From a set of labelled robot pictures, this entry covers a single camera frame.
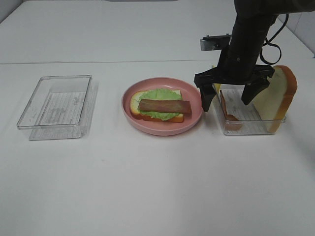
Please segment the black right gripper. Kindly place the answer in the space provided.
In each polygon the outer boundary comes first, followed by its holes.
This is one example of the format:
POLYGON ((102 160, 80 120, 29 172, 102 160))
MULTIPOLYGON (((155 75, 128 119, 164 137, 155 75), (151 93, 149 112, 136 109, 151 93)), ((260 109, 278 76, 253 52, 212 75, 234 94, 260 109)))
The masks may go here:
POLYGON ((270 65, 257 65, 258 55, 239 55, 229 46, 223 48, 216 67, 195 74, 194 83, 200 90, 201 106, 208 112, 217 95, 215 84, 245 85, 241 100, 245 105, 268 88, 275 72, 270 65))

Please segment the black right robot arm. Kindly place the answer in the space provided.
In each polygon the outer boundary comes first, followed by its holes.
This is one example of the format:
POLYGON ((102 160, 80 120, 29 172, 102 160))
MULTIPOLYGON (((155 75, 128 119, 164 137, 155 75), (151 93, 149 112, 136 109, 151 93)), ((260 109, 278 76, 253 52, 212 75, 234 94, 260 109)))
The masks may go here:
POLYGON ((204 51, 221 51, 216 67, 194 77, 205 112, 217 94, 214 84, 244 85, 241 99, 246 105, 266 89, 274 69, 270 63, 257 65, 256 61, 263 45, 270 42, 266 38, 270 26, 278 15, 315 9, 313 0, 236 0, 234 5, 237 17, 232 34, 201 39, 204 51))

